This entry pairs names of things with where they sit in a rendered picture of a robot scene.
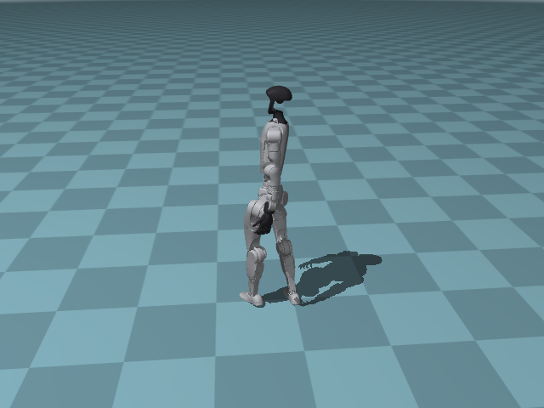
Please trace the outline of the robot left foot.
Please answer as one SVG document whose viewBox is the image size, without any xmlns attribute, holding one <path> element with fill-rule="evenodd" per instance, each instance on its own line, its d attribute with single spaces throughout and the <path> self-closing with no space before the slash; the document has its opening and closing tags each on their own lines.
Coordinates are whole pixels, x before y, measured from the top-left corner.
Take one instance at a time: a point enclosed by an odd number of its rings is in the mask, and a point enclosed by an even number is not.
<svg viewBox="0 0 544 408">
<path fill-rule="evenodd" d="M 246 302 L 252 303 L 256 306 L 264 304 L 263 298 L 259 294 L 254 294 L 254 297 L 248 294 L 249 292 L 241 292 L 239 294 L 240 298 Z"/>
</svg>

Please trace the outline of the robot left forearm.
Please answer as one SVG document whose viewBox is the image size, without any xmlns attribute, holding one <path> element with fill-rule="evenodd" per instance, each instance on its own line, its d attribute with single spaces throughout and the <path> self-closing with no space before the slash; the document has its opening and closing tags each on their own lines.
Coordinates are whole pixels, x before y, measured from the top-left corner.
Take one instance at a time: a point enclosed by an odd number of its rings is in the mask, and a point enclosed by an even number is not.
<svg viewBox="0 0 544 408">
<path fill-rule="evenodd" d="M 270 179 L 267 180 L 268 194 L 266 195 L 266 201 L 269 202 L 268 211 L 274 211 L 276 209 L 276 202 L 279 200 L 279 185 L 281 184 L 280 170 L 274 167 L 270 170 Z"/>
</svg>

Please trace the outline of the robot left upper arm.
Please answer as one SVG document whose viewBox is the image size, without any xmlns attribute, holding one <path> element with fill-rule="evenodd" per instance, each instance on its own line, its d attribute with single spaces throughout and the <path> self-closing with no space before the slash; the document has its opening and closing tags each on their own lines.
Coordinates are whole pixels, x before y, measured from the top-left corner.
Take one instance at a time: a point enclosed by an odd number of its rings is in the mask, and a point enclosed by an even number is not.
<svg viewBox="0 0 544 408">
<path fill-rule="evenodd" d="M 281 171 L 281 141 L 282 134 L 279 127 L 270 127 L 266 132 L 268 157 L 270 164 L 264 169 L 266 177 L 270 178 L 270 170 L 277 167 Z"/>
</svg>

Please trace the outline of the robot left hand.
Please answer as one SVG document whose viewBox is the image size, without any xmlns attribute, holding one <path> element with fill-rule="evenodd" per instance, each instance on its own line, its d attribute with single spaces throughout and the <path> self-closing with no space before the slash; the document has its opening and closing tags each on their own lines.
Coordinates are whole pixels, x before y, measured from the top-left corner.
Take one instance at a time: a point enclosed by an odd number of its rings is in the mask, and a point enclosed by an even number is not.
<svg viewBox="0 0 544 408">
<path fill-rule="evenodd" d="M 272 214 L 275 213 L 275 211 L 268 211 L 268 208 L 269 208 L 269 202 L 266 201 L 265 204 L 264 204 L 264 208 L 263 208 L 263 211 L 264 211 L 264 214 L 262 215 L 262 217 L 252 226 L 252 227 L 255 227 L 256 225 L 259 225 L 258 227 L 258 230 L 257 231 L 254 231 L 255 234 L 258 234 L 258 235 L 264 235 L 264 234 L 268 234 L 271 230 L 271 225 L 273 223 L 273 217 L 272 217 Z M 261 231 L 260 231 L 261 230 Z M 259 232 L 260 231 L 260 232 Z M 259 232 L 259 233 L 258 233 Z"/>
</svg>

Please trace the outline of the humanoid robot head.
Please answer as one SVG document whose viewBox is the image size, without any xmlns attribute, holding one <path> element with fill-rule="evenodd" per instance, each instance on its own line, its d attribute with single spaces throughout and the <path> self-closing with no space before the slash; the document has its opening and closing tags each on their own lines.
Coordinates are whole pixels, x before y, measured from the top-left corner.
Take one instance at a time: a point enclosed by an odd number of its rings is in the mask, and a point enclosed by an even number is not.
<svg viewBox="0 0 544 408">
<path fill-rule="evenodd" d="M 287 125 L 286 119 L 283 116 L 283 112 L 281 110 L 274 109 L 274 103 L 276 101 L 278 104 L 282 104 L 284 101 L 291 100 L 291 91 L 283 86 L 273 86 L 266 90 L 266 94 L 270 99 L 268 113 L 273 114 L 273 118 L 277 118 L 278 123 Z M 270 120 L 270 122 L 274 122 L 273 119 Z"/>
</svg>

